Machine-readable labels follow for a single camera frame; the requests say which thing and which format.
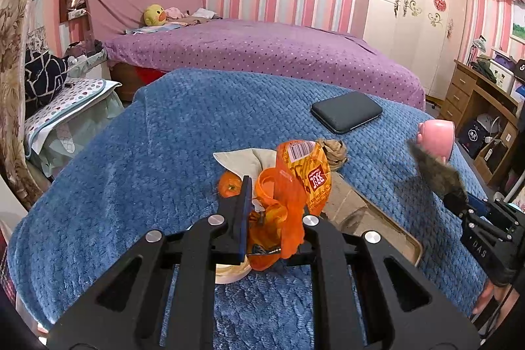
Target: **white cabinet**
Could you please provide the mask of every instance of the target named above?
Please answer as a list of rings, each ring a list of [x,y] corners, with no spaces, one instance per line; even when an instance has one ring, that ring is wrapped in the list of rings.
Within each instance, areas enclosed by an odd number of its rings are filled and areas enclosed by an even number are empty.
[[[466,2],[356,0],[351,33],[413,71],[427,94],[444,99],[459,53]]]

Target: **blue textured blanket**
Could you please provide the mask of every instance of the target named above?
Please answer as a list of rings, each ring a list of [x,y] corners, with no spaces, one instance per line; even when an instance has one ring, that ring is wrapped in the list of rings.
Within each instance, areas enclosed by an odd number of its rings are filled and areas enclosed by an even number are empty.
[[[135,100],[62,171],[17,227],[9,267],[28,310],[49,327],[150,229],[184,230],[217,209],[213,152],[335,138],[312,102],[348,90],[263,74],[180,69]],[[460,310],[485,275],[459,241],[460,223],[417,176],[405,140],[429,115],[374,98],[380,118],[341,138],[342,174],[424,247],[420,268]],[[481,186],[455,147],[467,190]],[[277,263],[215,291],[215,348],[311,348],[309,269]]]

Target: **plastic bag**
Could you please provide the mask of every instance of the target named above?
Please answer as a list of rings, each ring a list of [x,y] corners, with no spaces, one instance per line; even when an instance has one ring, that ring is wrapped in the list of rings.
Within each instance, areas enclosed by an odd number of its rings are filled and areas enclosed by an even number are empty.
[[[305,206],[319,215],[330,188],[330,168],[320,144],[292,140],[279,145],[275,168],[262,171],[255,183],[264,212],[252,211],[248,219],[248,261],[254,270],[296,253],[304,242]]]

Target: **polka dot bedspread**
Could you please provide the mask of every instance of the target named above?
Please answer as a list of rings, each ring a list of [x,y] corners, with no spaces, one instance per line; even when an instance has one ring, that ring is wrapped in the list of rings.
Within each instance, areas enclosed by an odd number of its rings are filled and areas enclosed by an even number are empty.
[[[213,20],[170,32],[117,36],[109,60],[170,72],[198,68],[324,82],[424,109],[419,78],[363,40],[282,23]]]

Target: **crumpled brown paper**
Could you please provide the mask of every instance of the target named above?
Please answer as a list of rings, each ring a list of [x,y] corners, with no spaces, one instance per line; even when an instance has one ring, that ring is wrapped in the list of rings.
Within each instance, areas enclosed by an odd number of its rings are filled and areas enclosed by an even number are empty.
[[[317,143],[323,148],[331,171],[337,171],[348,162],[347,147],[343,141],[318,138]]]

